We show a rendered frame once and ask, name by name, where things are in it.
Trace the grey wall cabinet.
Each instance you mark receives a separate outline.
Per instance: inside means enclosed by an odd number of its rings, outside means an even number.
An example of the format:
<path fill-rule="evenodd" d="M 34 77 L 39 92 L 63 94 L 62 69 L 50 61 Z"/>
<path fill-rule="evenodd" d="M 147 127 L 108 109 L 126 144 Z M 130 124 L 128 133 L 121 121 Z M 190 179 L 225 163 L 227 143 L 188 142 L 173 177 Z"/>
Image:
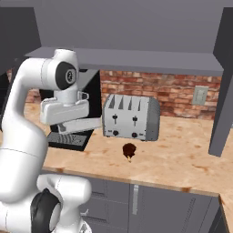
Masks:
<path fill-rule="evenodd" d="M 213 48 L 225 0 L 34 0 L 41 46 L 76 50 L 79 65 L 219 76 Z"/>

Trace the grey wall outlet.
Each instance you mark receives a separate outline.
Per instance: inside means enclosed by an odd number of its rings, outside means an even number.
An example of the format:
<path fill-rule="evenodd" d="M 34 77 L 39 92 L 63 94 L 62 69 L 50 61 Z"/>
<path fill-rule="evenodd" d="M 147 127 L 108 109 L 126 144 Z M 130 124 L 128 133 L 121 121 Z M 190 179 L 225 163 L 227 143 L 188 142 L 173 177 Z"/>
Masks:
<path fill-rule="evenodd" d="M 208 94 L 207 86 L 195 86 L 192 104 L 196 106 L 204 106 Z"/>

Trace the grey wall cabinet door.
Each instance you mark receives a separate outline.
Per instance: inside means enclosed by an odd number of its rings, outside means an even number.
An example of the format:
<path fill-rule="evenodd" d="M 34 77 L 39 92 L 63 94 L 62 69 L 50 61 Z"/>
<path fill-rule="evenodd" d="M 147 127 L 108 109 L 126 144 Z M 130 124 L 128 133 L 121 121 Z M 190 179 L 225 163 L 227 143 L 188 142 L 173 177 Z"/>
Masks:
<path fill-rule="evenodd" d="M 7 71 L 41 46 L 33 7 L 0 6 L 0 130 L 12 82 Z"/>
<path fill-rule="evenodd" d="M 208 153 L 220 157 L 233 124 L 233 7 L 223 9 L 213 55 L 223 75 Z"/>

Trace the black coffee machine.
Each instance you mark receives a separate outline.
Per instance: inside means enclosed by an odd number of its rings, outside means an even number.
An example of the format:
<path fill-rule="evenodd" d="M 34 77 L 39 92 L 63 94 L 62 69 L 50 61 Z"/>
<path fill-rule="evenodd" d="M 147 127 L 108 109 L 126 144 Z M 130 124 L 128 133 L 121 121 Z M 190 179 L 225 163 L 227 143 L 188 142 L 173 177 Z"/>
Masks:
<path fill-rule="evenodd" d="M 87 118 L 101 117 L 102 101 L 100 87 L 100 72 L 98 70 L 80 69 L 78 88 L 89 94 L 89 115 Z M 93 133 L 93 129 L 83 132 L 61 135 L 57 125 L 50 127 L 51 132 L 47 136 L 50 147 L 84 151 Z"/>

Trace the brown raw meat drumstick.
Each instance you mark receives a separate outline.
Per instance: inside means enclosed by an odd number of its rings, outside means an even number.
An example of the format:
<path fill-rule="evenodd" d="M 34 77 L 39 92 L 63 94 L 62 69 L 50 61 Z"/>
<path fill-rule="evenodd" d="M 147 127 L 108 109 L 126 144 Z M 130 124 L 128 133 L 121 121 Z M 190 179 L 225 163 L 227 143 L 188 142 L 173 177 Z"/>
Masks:
<path fill-rule="evenodd" d="M 123 145 L 123 155 L 127 158 L 128 161 L 131 161 L 131 158 L 135 155 L 137 147 L 132 143 L 127 143 Z"/>

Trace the grey drawer front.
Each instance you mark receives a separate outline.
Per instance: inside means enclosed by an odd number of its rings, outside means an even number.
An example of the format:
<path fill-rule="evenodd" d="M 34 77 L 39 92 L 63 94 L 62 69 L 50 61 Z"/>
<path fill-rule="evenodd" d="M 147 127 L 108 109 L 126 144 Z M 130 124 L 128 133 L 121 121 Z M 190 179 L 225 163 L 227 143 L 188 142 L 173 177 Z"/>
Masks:
<path fill-rule="evenodd" d="M 88 180 L 91 182 L 93 193 L 97 196 L 113 198 L 129 192 L 129 185 L 126 183 L 92 177 Z"/>
<path fill-rule="evenodd" d="M 128 221 L 128 194 L 108 198 L 93 193 L 91 198 L 80 207 L 81 212 L 87 209 L 89 213 L 86 219 L 124 227 Z"/>
<path fill-rule="evenodd" d="M 92 233 L 127 233 L 126 229 L 113 228 L 107 224 L 95 223 L 90 220 L 86 222 L 92 229 Z"/>

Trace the silver four-slot toaster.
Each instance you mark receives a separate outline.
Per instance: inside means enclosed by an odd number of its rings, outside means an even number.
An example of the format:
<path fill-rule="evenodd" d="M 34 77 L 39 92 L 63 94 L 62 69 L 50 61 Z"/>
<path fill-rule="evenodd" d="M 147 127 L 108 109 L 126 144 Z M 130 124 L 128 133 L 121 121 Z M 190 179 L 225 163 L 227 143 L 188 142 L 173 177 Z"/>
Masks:
<path fill-rule="evenodd" d="M 103 135 L 157 141 L 160 104 L 152 96 L 110 94 L 102 112 Z"/>

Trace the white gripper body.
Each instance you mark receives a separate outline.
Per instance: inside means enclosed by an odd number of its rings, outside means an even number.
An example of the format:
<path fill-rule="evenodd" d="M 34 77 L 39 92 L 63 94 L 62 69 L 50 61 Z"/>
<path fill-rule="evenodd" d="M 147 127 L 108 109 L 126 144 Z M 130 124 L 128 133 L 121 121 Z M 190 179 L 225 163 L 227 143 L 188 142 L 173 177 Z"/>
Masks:
<path fill-rule="evenodd" d="M 40 106 L 40 121 L 49 126 L 87 117 L 89 114 L 87 100 L 79 100 L 65 105 L 53 97 L 43 100 Z"/>

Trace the grey base cabinet door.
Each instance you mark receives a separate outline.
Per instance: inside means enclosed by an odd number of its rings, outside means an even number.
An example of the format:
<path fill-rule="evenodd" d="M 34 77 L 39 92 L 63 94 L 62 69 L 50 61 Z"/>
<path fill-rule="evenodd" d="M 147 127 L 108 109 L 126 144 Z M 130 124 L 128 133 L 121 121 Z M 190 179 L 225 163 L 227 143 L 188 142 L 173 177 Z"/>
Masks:
<path fill-rule="evenodd" d="M 139 186 L 134 211 L 133 190 L 131 185 L 128 233 L 210 233 L 217 197 Z"/>

